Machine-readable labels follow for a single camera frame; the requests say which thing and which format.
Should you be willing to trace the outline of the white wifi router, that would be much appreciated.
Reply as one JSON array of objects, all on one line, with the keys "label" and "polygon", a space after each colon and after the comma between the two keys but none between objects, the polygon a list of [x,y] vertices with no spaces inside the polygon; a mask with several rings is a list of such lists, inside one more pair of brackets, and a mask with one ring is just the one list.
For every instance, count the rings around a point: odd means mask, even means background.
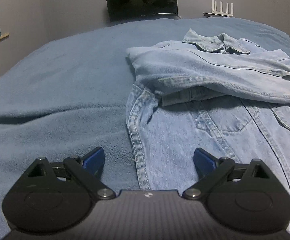
[{"label": "white wifi router", "polygon": [[229,2],[211,0],[210,12],[202,13],[205,17],[233,17],[234,4]]}]

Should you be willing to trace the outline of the blue fleece bed blanket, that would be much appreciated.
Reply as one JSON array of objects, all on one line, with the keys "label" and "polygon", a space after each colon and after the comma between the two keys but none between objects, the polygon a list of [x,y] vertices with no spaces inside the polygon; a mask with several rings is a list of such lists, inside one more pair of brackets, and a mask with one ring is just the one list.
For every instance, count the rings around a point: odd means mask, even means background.
[{"label": "blue fleece bed blanket", "polygon": [[0,77],[0,238],[9,232],[3,198],[38,157],[62,161],[100,146],[101,181],[143,190],[126,123],[136,80],[127,49],[182,41],[189,30],[290,48],[286,33],[240,18],[137,21],[52,41]]}]

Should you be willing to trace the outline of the light blue denim jacket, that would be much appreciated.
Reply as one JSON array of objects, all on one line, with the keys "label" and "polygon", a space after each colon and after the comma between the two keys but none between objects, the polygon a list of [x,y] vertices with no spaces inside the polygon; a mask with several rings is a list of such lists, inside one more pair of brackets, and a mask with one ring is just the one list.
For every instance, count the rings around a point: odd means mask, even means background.
[{"label": "light blue denim jacket", "polygon": [[238,163],[262,159],[290,193],[289,47],[189,30],[127,55],[136,80],[126,123],[141,189],[193,185],[200,147]]}]

